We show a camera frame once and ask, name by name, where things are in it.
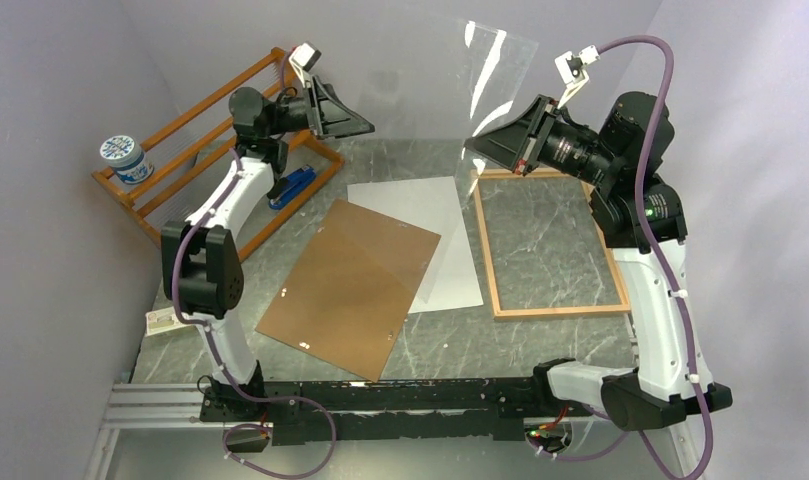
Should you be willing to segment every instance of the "white paper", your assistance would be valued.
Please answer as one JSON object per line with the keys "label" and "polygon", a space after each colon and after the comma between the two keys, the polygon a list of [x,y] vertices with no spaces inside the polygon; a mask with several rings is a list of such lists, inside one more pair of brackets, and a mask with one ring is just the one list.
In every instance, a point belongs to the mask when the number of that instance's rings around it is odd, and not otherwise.
{"label": "white paper", "polygon": [[348,185],[348,201],[442,237],[410,313],[483,305],[454,177]]}

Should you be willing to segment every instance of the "gray marble surface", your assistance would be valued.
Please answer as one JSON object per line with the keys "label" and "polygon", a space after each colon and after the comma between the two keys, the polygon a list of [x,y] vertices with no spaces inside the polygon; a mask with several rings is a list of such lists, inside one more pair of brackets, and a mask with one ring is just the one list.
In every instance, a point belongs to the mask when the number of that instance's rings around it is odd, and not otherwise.
{"label": "gray marble surface", "polygon": [[[243,264],[245,291],[238,307],[248,342],[270,380],[356,380],[304,352],[254,331],[332,201],[346,187],[369,181],[454,176],[485,304],[411,314],[383,372],[384,379],[528,376],[540,362],[575,357],[609,367],[632,366],[625,318],[590,317],[496,322],[489,305],[483,253],[472,203],[472,159],[459,141],[354,140],[333,144],[346,166]],[[306,149],[290,169],[326,161]],[[206,198],[227,167],[222,161],[193,184]],[[488,180],[481,183],[496,274],[504,308],[615,301],[616,292],[583,202],[571,180]],[[274,216],[264,203],[239,232],[244,245]],[[154,308],[170,302],[162,291]],[[182,329],[143,339],[134,383],[188,383],[211,372],[198,333]]]}

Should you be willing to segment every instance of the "brown board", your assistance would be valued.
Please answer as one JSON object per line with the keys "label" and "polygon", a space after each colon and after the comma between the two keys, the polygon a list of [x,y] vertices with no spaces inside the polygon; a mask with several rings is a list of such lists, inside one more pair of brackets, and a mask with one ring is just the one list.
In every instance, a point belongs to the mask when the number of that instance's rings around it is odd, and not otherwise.
{"label": "brown board", "polygon": [[439,239],[336,200],[257,331],[377,381]]}

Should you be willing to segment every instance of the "blue tool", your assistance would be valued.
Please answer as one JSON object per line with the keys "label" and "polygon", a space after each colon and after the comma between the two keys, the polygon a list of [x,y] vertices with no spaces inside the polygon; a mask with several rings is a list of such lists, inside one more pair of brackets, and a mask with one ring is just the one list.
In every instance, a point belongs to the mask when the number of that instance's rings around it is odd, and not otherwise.
{"label": "blue tool", "polygon": [[278,183],[286,183],[280,191],[280,195],[269,200],[269,207],[272,210],[280,210],[286,206],[293,198],[299,193],[304,191],[305,188],[316,179],[316,171],[309,165],[295,170],[289,175],[280,179]]}

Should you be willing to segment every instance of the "transparent plastic sheet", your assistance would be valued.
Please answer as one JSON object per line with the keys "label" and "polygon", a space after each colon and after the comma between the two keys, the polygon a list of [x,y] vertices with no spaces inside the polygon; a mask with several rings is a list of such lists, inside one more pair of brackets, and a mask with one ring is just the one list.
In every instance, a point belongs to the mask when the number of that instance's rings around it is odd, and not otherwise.
{"label": "transparent plastic sheet", "polygon": [[462,222],[458,207],[466,207],[486,167],[463,141],[505,120],[538,44],[466,19],[397,6],[386,8],[378,25],[379,36],[367,40],[373,50],[353,107],[376,131],[344,141],[339,150],[353,171],[349,197],[357,184],[397,182],[362,186],[363,194],[394,190],[399,202],[390,208],[405,221],[408,204],[417,209],[426,189],[436,185],[419,180],[453,178],[459,205],[452,193],[451,203],[428,206],[428,217],[424,202],[419,212],[409,212],[421,220],[412,223],[443,239],[416,292],[427,302]]}

